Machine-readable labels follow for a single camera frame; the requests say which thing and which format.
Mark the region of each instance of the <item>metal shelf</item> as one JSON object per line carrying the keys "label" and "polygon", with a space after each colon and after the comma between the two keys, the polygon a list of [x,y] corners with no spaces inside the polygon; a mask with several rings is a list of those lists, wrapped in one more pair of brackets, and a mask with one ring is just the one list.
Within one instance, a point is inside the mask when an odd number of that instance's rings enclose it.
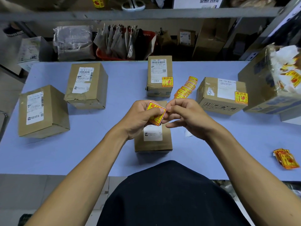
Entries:
{"label": "metal shelf", "polygon": [[218,8],[218,9],[160,9],[133,13],[125,11],[72,11],[0,13],[0,22],[8,21],[73,21],[73,20],[138,20],[182,18],[238,18],[276,17],[283,7],[273,8]]}

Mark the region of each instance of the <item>red basket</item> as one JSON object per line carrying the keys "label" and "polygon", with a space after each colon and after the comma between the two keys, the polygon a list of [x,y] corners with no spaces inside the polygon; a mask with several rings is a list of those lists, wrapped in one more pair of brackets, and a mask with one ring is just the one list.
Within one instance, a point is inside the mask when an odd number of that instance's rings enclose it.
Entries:
{"label": "red basket", "polygon": [[[156,33],[152,32],[152,31],[144,31],[143,30],[143,35],[145,36],[146,42],[150,43],[151,40],[155,37]],[[96,50],[96,55],[102,61],[125,61],[125,60],[128,60],[128,59],[119,59],[119,58],[109,57],[109,56],[107,56],[107,54],[103,54],[99,48],[97,48],[97,50]]]}

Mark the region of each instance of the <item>blue tabletop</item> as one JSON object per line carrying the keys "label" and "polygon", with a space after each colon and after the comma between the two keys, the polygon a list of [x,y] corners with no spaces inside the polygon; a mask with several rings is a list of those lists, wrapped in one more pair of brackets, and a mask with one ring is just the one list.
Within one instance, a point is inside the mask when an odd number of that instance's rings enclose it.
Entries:
{"label": "blue tabletop", "polygon": [[[76,110],[68,105],[70,131],[45,139],[18,136],[18,107],[10,118],[0,143],[0,173],[32,175],[68,174],[128,111],[135,100],[147,99],[146,61],[102,62],[109,75],[105,110]],[[173,62],[172,95],[188,77],[237,80],[246,61]],[[37,63],[32,67],[22,92],[51,84],[63,93],[72,63]],[[195,99],[196,90],[189,96]],[[301,163],[301,126],[280,121],[277,115],[240,111],[233,116],[210,112],[242,146],[280,180],[301,180],[301,168],[285,170],[272,155],[277,148],[289,149]],[[196,137],[185,137],[185,128],[171,129],[173,151],[168,154],[137,154],[134,141],[122,148],[109,176],[128,176],[166,160],[175,160],[210,179],[228,179],[209,146]]]}

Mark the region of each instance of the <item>white box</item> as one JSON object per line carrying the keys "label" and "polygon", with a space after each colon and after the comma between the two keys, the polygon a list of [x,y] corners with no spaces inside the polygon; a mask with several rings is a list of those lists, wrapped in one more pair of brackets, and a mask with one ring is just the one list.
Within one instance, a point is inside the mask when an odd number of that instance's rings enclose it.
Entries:
{"label": "white box", "polygon": [[301,125],[301,105],[280,114],[282,122]]}
{"label": "white box", "polygon": [[51,45],[41,36],[22,39],[17,64],[30,72],[36,62],[49,62],[52,58]]}
{"label": "white box", "polygon": [[219,8],[223,0],[174,0],[173,9]]}

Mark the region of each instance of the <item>dark clothing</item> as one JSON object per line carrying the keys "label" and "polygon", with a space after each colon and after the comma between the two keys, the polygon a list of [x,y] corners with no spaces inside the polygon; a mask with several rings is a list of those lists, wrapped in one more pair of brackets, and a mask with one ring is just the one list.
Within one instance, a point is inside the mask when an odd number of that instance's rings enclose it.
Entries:
{"label": "dark clothing", "polygon": [[128,176],[97,226],[250,226],[232,197],[205,176],[166,161]]}

